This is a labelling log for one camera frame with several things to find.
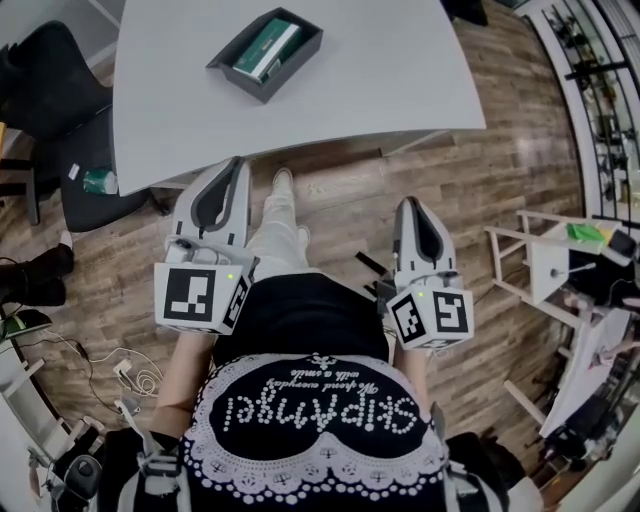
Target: cable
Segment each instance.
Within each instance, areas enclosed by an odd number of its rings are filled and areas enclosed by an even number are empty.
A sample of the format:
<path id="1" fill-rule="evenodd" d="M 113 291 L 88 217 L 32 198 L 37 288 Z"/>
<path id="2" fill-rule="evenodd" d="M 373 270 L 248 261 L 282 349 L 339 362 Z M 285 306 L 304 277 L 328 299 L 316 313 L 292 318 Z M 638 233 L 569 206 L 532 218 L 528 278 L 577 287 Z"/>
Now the cable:
<path id="1" fill-rule="evenodd" d="M 122 387 L 124 387 L 125 389 L 131 391 L 132 393 L 138 395 L 138 396 L 143 396 L 143 397 L 154 397 L 157 398 L 158 395 L 157 393 L 155 393 L 156 388 L 162 383 L 163 379 L 164 379 L 164 375 L 162 374 L 162 371 L 160 370 L 160 368 L 158 368 L 158 366 L 156 365 L 156 363 L 154 363 L 151 359 L 149 359 L 149 357 L 147 357 L 146 355 L 144 355 L 142 352 L 138 352 L 137 350 L 132 350 L 130 348 L 124 348 L 124 347 L 118 347 L 114 350 L 112 350 L 109 355 L 107 355 L 106 357 L 103 357 L 102 359 L 89 359 L 88 354 L 86 353 L 86 351 L 84 350 L 84 348 L 82 349 L 81 353 L 78 349 L 76 349 L 75 347 L 73 347 L 70 343 L 67 342 L 67 340 L 60 336 L 59 334 L 49 331 L 48 329 L 45 329 L 46 332 L 48 332 L 49 334 L 53 335 L 53 336 L 57 336 L 58 338 L 60 338 L 61 341 L 64 341 L 65 343 L 67 343 L 67 345 L 69 345 L 69 347 L 71 348 L 71 350 L 73 350 L 76 354 L 78 354 L 80 357 L 82 357 L 85 361 L 87 361 L 89 363 L 89 365 L 91 365 L 92 370 L 93 370 L 93 364 L 94 363 L 102 363 L 104 361 L 106 361 L 107 359 L 109 359 L 111 356 L 113 356 L 116 352 L 118 351 L 123 351 L 123 352 L 130 352 L 132 354 L 136 354 L 140 357 L 143 357 L 144 359 L 146 359 L 149 364 L 151 364 L 156 371 L 158 372 L 157 374 L 152 372 L 151 370 L 140 370 L 137 375 L 136 375 L 136 380 L 135 382 L 126 374 L 123 373 L 118 373 L 117 377 L 118 377 L 118 381 L 120 382 L 120 384 L 122 385 Z"/>
<path id="2" fill-rule="evenodd" d="M 35 347 L 36 345 L 40 345 L 40 343 L 53 343 L 55 345 L 56 343 L 62 343 L 62 342 L 61 341 L 56 341 L 56 340 L 39 340 L 39 341 L 36 341 L 35 343 L 28 343 L 26 345 L 18 345 L 18 348 Z M 9 352 L 10 350 L 13 350 L 13 349 L 14 349 L 13 345 L 10 346 L 9 348 L 5 348 L 2 352 L 0 352 L 0 356 L 2 354 L 4 354 L 5 352 Z"/>
<path id="3" fill-rule="evenodd" d="M 57 336 L 58 338 L 60 338 L 59 340 L 38 340 L 35 343 L 28 343 L 26 345 L 18 345 L 18 348 L 27 348 L 27 347 L 35 347 L 36 345 L 40 345 L 41 343 L 52 343 L 52 344 L 56 344 L 56 343 L 66 343 L 71 350 L 73 350 L 76 354 L 78 354 L 84 361 L 87 361 L 89 363 L 89 375 L 88 375 L 88 381 L 89 381 L 89 388 L 91 389 L 91 393 L 93 394 L 93 396 L 96 398 L 96 400 L 98 400 L 98 402 L 100 402 L 104 407 L 106 407 L 107 409 L 109 409 L 111 412 L 116 413 L 118 416 L 120 416 L 120 411 L 110 407 L 109 405 L 107 405 L 96 393 L 95 389 L 93 388 L 93 365 L 91 364 L 91 361 L 89 361 L 88 358 L 84 357 L 82 355 L 82 353 L 80 352 L 80 350 L 78 350 L 77 348 L 75 348 L 73 345 L 71 345 L 70 342 L 74 342 L 77 344 L 78 347 L 82 347 L 82 345 L 80 344 L 79 341 L 74 340 L 74 339 L 67 339 L 67 338 L 63 338 L 62 336 L 60 336 L 59 334 L 55 333 L 55 332 L 51 332 L 48 329 L 43 329 L 45 332 L 48 332 L 49 334 L 53 334 L 55 336 Z M 0 352 L 0 355 L 4 354 L 5 352 L 8 352 L 9 350 L 12 350 L 13 346 L 9 347 L 9 348 L 5 348 L 2 352 Z"/>

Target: glass cabinet door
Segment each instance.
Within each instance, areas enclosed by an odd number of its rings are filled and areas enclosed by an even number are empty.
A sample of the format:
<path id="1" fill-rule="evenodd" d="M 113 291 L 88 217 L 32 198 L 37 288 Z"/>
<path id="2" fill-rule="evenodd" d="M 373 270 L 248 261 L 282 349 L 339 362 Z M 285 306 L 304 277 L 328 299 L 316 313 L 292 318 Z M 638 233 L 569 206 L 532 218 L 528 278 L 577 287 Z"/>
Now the glass cabinet door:
<path id="1" fill-rule="evenodd" d="M 572 69 L 565 79 L 576 81 L 589 118 L 601 215 L 632 221 L 633 207 L 640 207 L 640 151 L 620 83 L 628 63 L 611 59 L 581 0 L 558 1 L 543 12 Z"/>

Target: white wall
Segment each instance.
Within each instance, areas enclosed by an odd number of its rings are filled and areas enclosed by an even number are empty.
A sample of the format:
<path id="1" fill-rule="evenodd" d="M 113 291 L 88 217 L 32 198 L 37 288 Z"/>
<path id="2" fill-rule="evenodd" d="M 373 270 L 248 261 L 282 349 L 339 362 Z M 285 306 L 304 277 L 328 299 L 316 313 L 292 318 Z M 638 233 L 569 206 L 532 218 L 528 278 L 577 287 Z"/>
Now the white wall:
<path id="1" fill-rule="evenodd" d="M 638 432 L 640 408 L 625 425 L 611 459 L 599 462 L 562 500 L 560 512 L 595 512 L 629 483 L 640 464 Z"/>

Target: green object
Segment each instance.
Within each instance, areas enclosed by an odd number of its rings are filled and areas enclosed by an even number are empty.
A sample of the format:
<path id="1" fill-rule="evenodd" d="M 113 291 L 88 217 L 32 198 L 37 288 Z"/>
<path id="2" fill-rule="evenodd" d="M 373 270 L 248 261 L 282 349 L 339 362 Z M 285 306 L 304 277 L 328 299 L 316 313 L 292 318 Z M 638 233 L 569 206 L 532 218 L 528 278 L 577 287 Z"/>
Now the green object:
<path id="1" fill-rule="evenodd" d="M 118 178 L 109 167 L 90 169 L 84 175 L 85 192 L 100 196 L 118 193 Z"/>
<path id="2" fill-rule="evenodd" d="M 580 242 L 606 242 L 607 240 L 598 228 L 594 228 L 589 224 L 567 224 L 567 234 L 569 238 Z"/>
<path id="3" fill-rule="evenodd" d="M 274 18 L 244 51 L 233 69 L 257 82 L 265 82 L 299 48 L 301 36 L 298 25 Z"/>

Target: black and white marker cube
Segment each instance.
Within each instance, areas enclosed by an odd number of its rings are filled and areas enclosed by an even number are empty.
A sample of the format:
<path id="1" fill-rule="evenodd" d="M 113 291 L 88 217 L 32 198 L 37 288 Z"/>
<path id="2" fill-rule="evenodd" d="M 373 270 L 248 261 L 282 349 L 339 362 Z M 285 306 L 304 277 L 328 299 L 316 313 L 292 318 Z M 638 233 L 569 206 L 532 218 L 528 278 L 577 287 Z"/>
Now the black and white marker cube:
<path id="1" fill-rule="evenodd" d="M 241 265 L 155 264 L 156 322 L 179 331 L 231 334 L 249 293 Z"/>
<path id="2" fill-rule="evenodd" d="M 473 294 L 411 285 L 387 303 L 405 349 L 441 349 L 473 337 Z"/>

